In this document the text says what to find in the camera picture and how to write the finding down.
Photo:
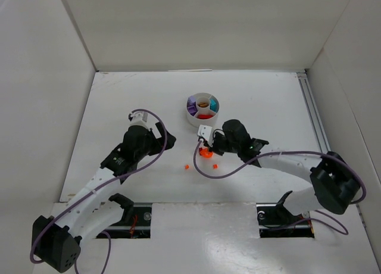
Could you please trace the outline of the orange round lego piece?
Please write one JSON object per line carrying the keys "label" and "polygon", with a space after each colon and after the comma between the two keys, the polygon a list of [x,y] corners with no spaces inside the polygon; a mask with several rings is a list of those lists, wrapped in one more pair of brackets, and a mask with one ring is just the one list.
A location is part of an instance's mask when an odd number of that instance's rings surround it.
{"label": "orange round lego piece", "polygon": [[204,158],[211,158],[213,152],[209,151],[208,148],[199,148],[199,155]]}

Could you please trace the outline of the teal lego brick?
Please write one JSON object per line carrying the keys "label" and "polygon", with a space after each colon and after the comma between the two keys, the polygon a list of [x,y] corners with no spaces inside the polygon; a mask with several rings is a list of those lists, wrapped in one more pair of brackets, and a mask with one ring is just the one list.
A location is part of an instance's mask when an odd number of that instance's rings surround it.
{"label": "teal lego brick", "polygon": [[219,109],[218,102],[212,98],[210,98],[210,110],[217,113]]}

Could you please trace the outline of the red lego brick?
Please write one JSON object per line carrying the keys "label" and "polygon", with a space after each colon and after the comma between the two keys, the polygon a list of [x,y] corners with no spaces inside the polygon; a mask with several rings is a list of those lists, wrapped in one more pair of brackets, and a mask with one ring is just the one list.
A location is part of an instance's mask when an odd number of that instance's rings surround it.
{"label": "red lego brick", "polygon": [[211,115],[211,114],[200,114],[198,115],[198,119],[201,119],[201,120],[206,120],[206,119],[210,119],[210,118],[213,118],[214,116]]}

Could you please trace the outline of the purple rounded lego piece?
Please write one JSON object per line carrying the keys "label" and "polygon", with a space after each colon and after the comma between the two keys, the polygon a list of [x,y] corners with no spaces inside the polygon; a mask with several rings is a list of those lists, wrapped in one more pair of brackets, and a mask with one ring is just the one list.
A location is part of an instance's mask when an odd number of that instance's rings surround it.
{"label": "purple rounded lego piece", "polygon": [[197,110],[195,105],[189,105],[189,106],[187,106],[187,111],[188,111],[188,113],[191,116],[194,116],[198,112],[198,110]]}

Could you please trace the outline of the brown lego plate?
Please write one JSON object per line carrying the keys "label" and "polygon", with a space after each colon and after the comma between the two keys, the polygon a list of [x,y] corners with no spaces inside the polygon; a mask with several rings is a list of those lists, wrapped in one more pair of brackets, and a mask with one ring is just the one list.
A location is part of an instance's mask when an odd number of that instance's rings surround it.
{"label": "brown lego plate", "polygon": [[207,101],[207,102],[199,102],[198,103],[198,107],[200,107],[200,108],[207,108],[207,107],[209,107],[209,105],[210,105],[209,101]]}

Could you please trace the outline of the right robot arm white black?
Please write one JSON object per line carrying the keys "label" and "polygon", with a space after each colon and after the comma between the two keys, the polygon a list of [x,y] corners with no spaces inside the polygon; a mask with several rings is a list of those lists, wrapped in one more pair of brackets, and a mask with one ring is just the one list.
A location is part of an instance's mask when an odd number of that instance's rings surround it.
{"label": "right robot arm white black", "polygon": [[213,135],[211,150],[218,155],[237,154],[249,165],[278,170],[308,182],[309,188],[288,191],[276,205],[293,216],[322,208],[344,214],[361,188],[337,153],[312,154],[275,148],[266,140],[250,137],[236,119],[224,122],[222,131]]}

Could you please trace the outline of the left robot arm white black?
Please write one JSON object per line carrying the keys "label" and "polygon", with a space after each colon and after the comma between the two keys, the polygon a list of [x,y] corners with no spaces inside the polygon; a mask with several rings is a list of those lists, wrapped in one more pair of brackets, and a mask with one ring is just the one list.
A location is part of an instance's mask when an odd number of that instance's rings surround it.
{"label": "left robot arm white black", "polygon": [[59,273],[76,265],[82,247],[108,226],[129,220],[133,201],[117,191],[147,156],[159,158],[173,148],[176,138],[162,122],[155,124],[157,138],[143,121],[129,126],[119,143],[100,163],[89,182],[67,203],[57,216],[39,216],[32,226],[30,260],[46,263]]}

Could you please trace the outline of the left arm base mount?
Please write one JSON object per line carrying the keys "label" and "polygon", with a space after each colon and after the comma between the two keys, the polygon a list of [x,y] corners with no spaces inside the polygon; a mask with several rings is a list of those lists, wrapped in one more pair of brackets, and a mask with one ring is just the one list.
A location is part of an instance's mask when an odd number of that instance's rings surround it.
{"label": "left arm base mount", "polygon": [[115,194],[109,200],[123,209],[121,219],[104,230],[111,239],[149,239],[151,237],[152,203],[134,203],[121,194]]}

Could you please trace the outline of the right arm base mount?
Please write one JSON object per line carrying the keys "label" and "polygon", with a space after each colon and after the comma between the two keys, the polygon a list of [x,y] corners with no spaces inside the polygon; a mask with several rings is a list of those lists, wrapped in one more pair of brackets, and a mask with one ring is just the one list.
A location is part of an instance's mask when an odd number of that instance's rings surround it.
{"label": "right arm base mount", "polygon": [[284,194],[277,203],[257,204],[260,238],[314,238],[311,222],[291,226],[303,219],[301,214],[294,216],[283,206],[291,192]]}

